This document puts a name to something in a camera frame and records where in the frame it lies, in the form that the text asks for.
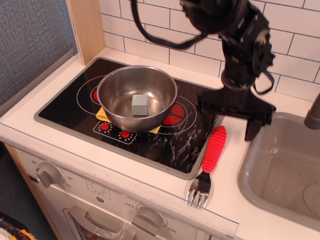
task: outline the stovetop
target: stovetop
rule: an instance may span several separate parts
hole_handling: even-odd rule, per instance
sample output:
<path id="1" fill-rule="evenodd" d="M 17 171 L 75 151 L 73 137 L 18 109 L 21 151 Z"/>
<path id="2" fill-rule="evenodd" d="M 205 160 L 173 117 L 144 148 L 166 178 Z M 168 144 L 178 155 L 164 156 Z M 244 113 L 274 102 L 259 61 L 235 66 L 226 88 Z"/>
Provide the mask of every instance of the stovetop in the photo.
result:
<path id="1" fill-rule="evenodd" d="M 178 93 L 157 134 L 122 131 L 98 120 L 97 87 L 105 75 L 125 64 L 97 58 L 35 115 L 35 120 L 135 161 L 192 179 L 201 166 L 208 137 L 196 110 L 204 87 L 174 79 Z"/>

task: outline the black robotic arm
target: black robotic arm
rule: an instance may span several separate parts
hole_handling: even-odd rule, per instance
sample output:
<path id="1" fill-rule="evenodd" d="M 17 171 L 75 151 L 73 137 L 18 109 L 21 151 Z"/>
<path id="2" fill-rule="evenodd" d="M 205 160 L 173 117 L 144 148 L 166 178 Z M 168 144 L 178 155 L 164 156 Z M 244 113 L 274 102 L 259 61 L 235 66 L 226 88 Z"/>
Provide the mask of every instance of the black robotic arm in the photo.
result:
<path id="1" fill-rule="evenodd" d="M 138 15 L 137 0 L 131 1 L 134 21 L 141 33 L 150 41 L 175 49 L 187 49 L 208 34 L 219 34 L 225 56 L 222 73 L 224 87 L 207 90 L 196 95 L 197 110 L 203 124 L 211 131 L 216 115 L 222 114 L 246 119 L 245 140 L 252 140 L 261 126 L 270 124 L 276 108 L 258 97 L 252 91 L 261 73 L 271 81 L 267 72 L 275 57 L 271 53 L 269 23 L 263 14 L 248 0 L 181 0 L 183 11 L 201 35 L 183 42 L 173 43 L 148 34 L 142 27 Z"/>

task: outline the gray cube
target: gray cube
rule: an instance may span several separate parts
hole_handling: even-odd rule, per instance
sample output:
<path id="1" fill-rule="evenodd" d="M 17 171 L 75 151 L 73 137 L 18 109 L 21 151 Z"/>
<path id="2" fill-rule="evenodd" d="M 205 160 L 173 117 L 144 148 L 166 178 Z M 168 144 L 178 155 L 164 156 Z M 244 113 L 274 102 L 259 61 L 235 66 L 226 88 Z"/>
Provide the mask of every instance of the gray cube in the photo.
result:
<path id="1" fill-rule="evenodd" d="M 149 96 L 134 94 L 132 96 L 132 115 L 148 116 L 148 112 L 149 112 Z"/>

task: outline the stainless steel bowl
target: stainless steel bowl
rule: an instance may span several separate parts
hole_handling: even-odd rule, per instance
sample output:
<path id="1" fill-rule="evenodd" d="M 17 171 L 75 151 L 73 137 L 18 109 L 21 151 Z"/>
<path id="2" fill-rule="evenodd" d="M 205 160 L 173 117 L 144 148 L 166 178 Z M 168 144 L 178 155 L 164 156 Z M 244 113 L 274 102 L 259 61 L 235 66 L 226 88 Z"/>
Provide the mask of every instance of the stainless steel bowl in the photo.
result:
<path id="1" fill-rule="evenodd" d="M 106 75 L 97 97 L 112 123 L 134 133 L 148 132 L 166 119 L 177 97 L 177 85 L 164 71 L 151 66 L 125 66 Z M 147 116 L 132 113 L 133 95 L 148 95 Z"/>

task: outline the sink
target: sink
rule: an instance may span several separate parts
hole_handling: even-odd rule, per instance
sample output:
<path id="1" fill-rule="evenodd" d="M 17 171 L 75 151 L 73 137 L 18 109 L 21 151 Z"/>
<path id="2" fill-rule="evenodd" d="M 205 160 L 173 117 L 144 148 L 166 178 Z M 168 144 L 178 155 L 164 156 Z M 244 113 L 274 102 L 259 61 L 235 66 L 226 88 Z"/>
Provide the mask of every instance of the sink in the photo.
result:
<path id="1" fill-rule="evenodd" d="M 320 131 L 275 113 L 249 144 L 238 185 L 256 207 L 320 231 Z"/>

